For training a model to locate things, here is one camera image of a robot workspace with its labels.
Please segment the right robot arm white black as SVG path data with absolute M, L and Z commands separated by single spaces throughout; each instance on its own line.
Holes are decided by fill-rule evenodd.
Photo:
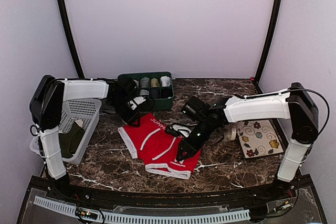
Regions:
M 314 90 L 293 82 L 287 89 L 257 95 L 224 96 L 212 104 L 191 97 L 183 106 L 182 113 L 198 124 L 188 137 L 178 145 L 176 160 L 194 157 L 219 127 L 251 120 L 289 120 L 292 135 L 278 168 L 277 181 L 268 188 L 273 200 L 280 199 L 288 191 L 288 184 L 304 162 L 314 142 L 325 129 L 319 125 L 319 109 L 311 94 L 324 99 Z

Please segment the red boxer briefs white trim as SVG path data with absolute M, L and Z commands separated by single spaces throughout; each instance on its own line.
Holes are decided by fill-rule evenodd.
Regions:
M 165 132 L 166 125 L 154 117 L 152 113 L 140 118 L 140 126 L 125 125 L 118 128 L 131 157 L 141 159 L 145 170 L 149 173 L 189 179 L 200 156 L 177 161 L 178 145 L 183 139 Z

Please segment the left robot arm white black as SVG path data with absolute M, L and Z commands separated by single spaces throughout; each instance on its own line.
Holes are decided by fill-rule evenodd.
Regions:
M 72 100 L 104 99 L 126 124 L 138 126 L 138 107 L 146 99 L 136 95 L 135 88 L 136 83 L 131 78 L 117 81 L 43 76 L 31 99 L 29 110 L 48 174 L 53 179 L 58 180 L 67 175 L 58 139 L 63 104 Z

